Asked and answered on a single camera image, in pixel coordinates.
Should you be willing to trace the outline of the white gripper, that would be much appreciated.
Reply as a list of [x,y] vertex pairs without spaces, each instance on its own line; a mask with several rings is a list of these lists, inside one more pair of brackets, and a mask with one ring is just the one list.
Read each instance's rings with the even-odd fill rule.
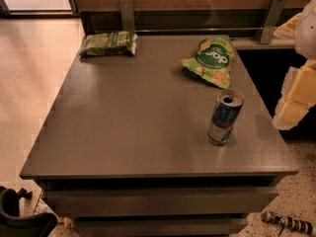
[[311,0],[301,14],[277,27],[274,36],[279,39],[294,38],[296,52],[308,58],[300,68],[289,67],[276,105],[274,127],[290,130],[316,105],[316,0]]

